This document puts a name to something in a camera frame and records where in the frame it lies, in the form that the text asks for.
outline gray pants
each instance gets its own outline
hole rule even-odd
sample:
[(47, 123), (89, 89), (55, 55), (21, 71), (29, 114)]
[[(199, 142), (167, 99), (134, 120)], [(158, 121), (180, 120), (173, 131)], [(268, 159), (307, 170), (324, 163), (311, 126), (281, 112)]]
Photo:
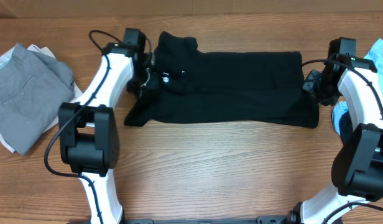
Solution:
[(17, 44), (0, 66), (0, 133), (24, 155), (68, 102), (73, 73), (63, 62)]

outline black bracket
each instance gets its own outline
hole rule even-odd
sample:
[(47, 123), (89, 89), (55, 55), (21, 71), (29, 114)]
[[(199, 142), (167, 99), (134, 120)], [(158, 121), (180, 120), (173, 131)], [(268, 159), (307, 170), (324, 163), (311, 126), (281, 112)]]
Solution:
[(383, 197), (383, 129), (359, 124), (335, 157), (331, 178), (340, 195)]
[[(81, 108), (79, 104), (62, 103), (58, 111), (59, 128)], [(78, 133), (87, 123), (95, 124), (95, 134)], [(112, 108), (87, 106), (60, 134), (60, 155), (72, 172), (97, 173), (106, 176), (119, 157), (119, 138)]]
[(127, 83), (127, 91), (135, 96), (140, 95), (141, 86), (149, 79), (149, 73), (146, 69), (150, 66), (150, 62), (146, 62), (146, 60), (150, 56), (144, 54), (145, 43), (146, 35), (139, 29), (127, 28), (125, 30), (123, 44), (132, 49), (131, 58), (134, 65), (134, 76)]
[[(328, 47), (328, 60), (335, 60), (353, 68), (370, 69), (377, 72), (372, 60), (358, 58), (356, 55), (356, 40), (345, 37), (332, 40)], [(303, 84), (303, 89), (314, 96), (317, 102), (324, 106), (334, 106), (341, 96), (338, 82), (345, 71), (344, 67), (326, 64), (322, 72), (312, 70)]]

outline wood grain surface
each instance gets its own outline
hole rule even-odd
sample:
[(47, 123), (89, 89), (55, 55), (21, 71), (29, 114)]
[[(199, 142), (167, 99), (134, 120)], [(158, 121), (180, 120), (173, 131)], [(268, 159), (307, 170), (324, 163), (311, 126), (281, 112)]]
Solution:
[[(251, 14), (196, 17), (94, 19), (0, 19), (0, 55), (17, 42), (48, 46), (66, 62), (85, 90), (99, 65), (91, 29), (122, 37), (125, 27), (145, 32), (157, 46), (163, 30), (194, 36), (202, 52), (301, 51), (303, 60), (325, 58), (329, 41), (358, 40), (363, 57), (383, 38), (383, 13)], [(101, 44), (110, 39), (98, 37)], [(322, 69), (323, 65), (306, 66)], [(331, 165), (342, 147), (331, 124), (332, 107), (320, 107), (316, 129), (255, 121), (212, 124), (122, 122), (134, 103), (124, 92), (116, 108), (121, 157), (117, 194), (127, 218), (252, 218), (285, 215), (331, 182)], [(57, 131), (43, 134), (26, 156), (0, 145), (0, 223), (66, 223), (87, 220), (90, 210), (79, 180), (49, 173), (45, 148)], [(58, 142), (49, 159), (69, 172)], [(383, 206), (383, 199), (376, 203)], [(383, 223), (383, 213), (349, 212), (346, 223)]]
[(383, 12), (383, 0), (0, 0), (0, 6), (1, 15), (16, 18)]

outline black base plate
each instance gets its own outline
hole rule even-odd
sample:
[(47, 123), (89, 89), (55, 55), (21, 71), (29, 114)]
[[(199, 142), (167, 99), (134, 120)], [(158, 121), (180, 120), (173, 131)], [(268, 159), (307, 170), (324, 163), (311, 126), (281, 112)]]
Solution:
[(227, 218), (206, 220), (125, 220), (124, 224), (284, 224), (285, 216), (271, 215), (258, 218)]

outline cardboard wall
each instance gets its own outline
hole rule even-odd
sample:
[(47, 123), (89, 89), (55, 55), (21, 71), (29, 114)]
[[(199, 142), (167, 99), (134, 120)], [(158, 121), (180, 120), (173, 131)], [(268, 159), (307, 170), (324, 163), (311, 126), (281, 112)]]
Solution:
[(0, 0), (4, 17), (383, 11), (383, 0)]

